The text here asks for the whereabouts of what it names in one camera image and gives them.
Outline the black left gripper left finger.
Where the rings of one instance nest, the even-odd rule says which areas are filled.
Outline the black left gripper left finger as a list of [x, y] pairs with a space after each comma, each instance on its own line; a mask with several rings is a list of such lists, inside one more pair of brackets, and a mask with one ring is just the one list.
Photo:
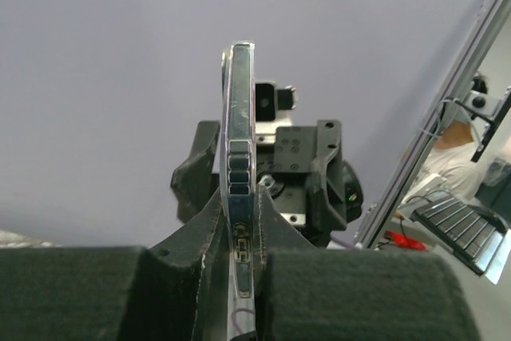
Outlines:
[[224, 340], [220, 196], [151, 249], [3, 248], [4, 340]]

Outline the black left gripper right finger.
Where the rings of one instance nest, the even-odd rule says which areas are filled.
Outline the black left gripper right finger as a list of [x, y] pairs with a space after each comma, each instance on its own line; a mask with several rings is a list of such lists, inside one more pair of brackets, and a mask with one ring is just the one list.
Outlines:
[[260, 340], [478, 340], [451, 266], [429, 252], [317, 248], [256, 193]]

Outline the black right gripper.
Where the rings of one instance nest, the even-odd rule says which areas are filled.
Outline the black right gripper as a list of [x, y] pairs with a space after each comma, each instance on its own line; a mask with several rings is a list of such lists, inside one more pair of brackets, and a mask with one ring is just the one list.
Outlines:
[[[295, 88], [269, 81], [255, 86], [256, 179], [270, 193], [277, 212], [310, 243], [326, 247], [333, 231], [343, 231], [362, 214], [363, 193], [343, 159], [341, 124], [314, 126], [291, 121]], [[218, 188], [212, 167], [220, 138], [218, 121], [200, 121], [188, 158], [172, 174], [177, 216], [187, 223]]]

